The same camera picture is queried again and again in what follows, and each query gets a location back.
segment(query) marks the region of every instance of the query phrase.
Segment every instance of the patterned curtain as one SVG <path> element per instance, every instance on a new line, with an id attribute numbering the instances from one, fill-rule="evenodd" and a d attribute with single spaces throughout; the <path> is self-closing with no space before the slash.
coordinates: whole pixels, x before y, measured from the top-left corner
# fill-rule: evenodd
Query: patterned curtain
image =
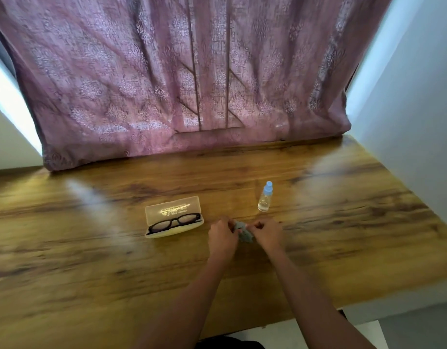
<path id="1" fill-rule="evenodd" d="M 49 170 L 350 129 L 390 0 L 0 0 Z"/>

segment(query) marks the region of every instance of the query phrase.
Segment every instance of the hand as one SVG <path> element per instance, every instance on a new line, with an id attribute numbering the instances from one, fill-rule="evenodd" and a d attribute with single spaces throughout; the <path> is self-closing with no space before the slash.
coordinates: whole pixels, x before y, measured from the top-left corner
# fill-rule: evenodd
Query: hand
<path id="1" fill-rule="evenodd" d="M 210 226 L 209 230 L 209 259 L 217 259 L 224 263 L 231 261 L 238 247 L 238 234 L 241 229 L 232 232 L 235 221 L 222 217 Z"/>
<path id="2" fill-rule="evenodd" d="M 246 229 L 255 236 L 255 239 L 267 254 L 285 251 L 282 225 L 273 218 L 256 220 L 247 224 Z"/>

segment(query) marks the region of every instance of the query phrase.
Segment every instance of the cleaning cloth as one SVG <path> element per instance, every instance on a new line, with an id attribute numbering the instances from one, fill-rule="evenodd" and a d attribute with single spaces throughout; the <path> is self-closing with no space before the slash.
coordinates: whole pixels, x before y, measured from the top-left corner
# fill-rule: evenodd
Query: cleaning cloth
<path id="1" fill-rule="evenodd" d="M 239 234 L 239 238 L 241 242 L 253 242 L 254 235 L 246 229 L 246 223 L 235 221 L 235 230 L 241 229 L 242 232 Z"/>

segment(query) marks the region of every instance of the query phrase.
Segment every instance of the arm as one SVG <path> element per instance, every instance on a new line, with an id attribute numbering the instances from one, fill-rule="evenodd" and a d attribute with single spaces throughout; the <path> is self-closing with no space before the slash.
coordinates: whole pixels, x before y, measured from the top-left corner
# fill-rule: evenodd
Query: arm
<path id="1" fill-rule="evenodd" d="M 233 225 L 232 220 L 222 218 L 211 226 L 206 266 L 147 327 L 135 349 L 194 348 L 223 273 L 238 246 L 238 232 L 231 232 Z"/>
<path id="2" fill-rule="evenodd" d="M 288 258 L 283 247 L 283 230 L 278 222 L 273 219 L 256 221 L 247 229 L 270 258 L 310 349 L 375 348 Z"/>

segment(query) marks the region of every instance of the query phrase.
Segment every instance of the plastic bottle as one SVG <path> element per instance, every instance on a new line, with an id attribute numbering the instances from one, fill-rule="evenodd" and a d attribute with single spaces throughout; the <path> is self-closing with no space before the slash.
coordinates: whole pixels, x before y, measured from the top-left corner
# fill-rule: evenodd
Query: plastic bottle
<path id="1" fill-rule="evenodd" d="M 261 212 L 268 211 L 268 208 L 270 207 L 270 201 L 272 200 L 272 191 L 272 182 L 267 181 L 264 186 L 264 190 L 262 191 L 261 198 L 259 198 L 259 203 L 257 204 L 257 208 Z"/>

